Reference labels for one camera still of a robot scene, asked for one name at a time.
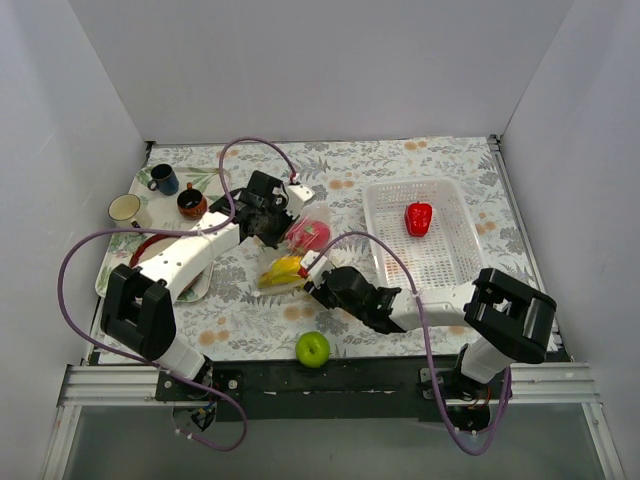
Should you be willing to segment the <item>clear zip top bag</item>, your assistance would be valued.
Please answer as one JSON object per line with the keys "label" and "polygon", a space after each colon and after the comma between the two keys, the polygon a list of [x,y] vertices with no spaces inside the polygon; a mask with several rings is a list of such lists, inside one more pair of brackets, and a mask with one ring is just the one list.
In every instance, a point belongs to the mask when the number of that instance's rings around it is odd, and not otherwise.
{"label": "clear zip top bag", "polygon": [[[331,209],[326,202],[314,203],[313,205],[305,207],[302,210],[300,218],[294,223],[294,225],[305,219],[314,219],[314,220],[319,220],[326,223],[330,227],[331,238],[332,238]],[[257,283],[260,276],[267,271],[269,265],[274,260],[284,256],[303,257],[305,254],[299,255],[297,252],[293,251],[289,247],[289,244],[286,240],[286,236],[277,248],[261,246],[258,254],[258,277],[255,283],[255,286],[252,289],[252,295],[254,297],[278,295],[278,294],[283,294],[285,292],[300,288],[304,284],[304,282],[300,283],[298,286],[289,285],[289,286],[280,286],[280,287],[269,288],[269,289],[259,289],[257,286]]]}

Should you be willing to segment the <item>pink fake fruit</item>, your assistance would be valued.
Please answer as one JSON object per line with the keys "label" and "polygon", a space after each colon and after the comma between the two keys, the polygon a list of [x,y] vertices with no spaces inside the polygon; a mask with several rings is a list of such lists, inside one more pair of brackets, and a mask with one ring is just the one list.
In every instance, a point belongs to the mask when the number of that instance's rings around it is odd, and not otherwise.
{"label": "pink fake fruit", "polygon": [[314,219],[305,219],[296,223],[286,235],[289,247],[299,255],[309,250],[321,251],[330,239],[330,227]]}

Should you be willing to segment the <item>yellow fake banana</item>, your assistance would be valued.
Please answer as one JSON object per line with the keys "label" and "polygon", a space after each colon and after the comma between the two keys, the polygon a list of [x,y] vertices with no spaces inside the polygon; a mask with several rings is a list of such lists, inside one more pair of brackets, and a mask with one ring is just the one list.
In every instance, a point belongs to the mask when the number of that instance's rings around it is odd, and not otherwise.
{"label": "yellow fake banana", "polygon": [[269,289],[280,286],[298,286],[304,282],[299,274],[301,269],[301,256],[284,256],[274,260],[258,279],[259,289]]}

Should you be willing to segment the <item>green fake apple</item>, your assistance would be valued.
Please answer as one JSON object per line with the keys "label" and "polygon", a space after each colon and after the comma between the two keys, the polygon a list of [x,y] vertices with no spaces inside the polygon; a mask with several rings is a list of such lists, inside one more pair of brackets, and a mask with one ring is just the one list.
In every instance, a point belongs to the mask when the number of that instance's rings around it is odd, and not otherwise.
{"label": "green fake apple", "polygon": [[317,331],[304,333],[296,343],[297,360],[308,368],[320,368],[329,359],[330,344],[327,338]]}

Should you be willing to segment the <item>red fake bell pepper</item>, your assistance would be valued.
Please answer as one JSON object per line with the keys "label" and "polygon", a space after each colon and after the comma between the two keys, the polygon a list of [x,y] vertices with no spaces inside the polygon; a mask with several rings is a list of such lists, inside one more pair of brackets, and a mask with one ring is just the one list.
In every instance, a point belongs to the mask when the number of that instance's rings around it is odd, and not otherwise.
{"label": "red fake bell pepper", "polygon": [[407,233],[412,237],[424,237],[430,228],[433,218],[433,208],[428,203],[414,202],[409,204],[404,212]]}

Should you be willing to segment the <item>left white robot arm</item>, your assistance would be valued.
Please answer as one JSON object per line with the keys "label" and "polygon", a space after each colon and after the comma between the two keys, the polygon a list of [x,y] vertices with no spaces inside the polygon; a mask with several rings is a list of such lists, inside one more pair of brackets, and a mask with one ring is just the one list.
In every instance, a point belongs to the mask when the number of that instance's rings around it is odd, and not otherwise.
{"label": "left white robot arm", "polygon": [[178,334],[173,305],[217,257],[249,237],[275,248],[298,221],[313,190],[291,178],[285,183],[255,171],[246,187],[216,200],[188,234],[136,267],[110,274],[100,327],[142,359],[178,375],[178,387],[193,400],[213,386],[212,362]]}

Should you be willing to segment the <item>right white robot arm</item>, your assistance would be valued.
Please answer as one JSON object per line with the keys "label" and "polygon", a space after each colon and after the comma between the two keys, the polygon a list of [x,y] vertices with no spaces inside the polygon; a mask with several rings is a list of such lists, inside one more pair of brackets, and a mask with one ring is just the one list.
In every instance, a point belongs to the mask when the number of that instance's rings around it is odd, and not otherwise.
{"label": "right white robot arm", "polygon": [[483,396],[496,375],[513,363],[541,364],[557,303],[506,273],[484,268],[454,287],[414,295],[409,288],[376,287],[353,267],[308,274],[304,290],[327,309],[341,309],[380,334],[429,326],[469,326],[479,338],[462,347],[455,366],[436,374],[447,398]]}

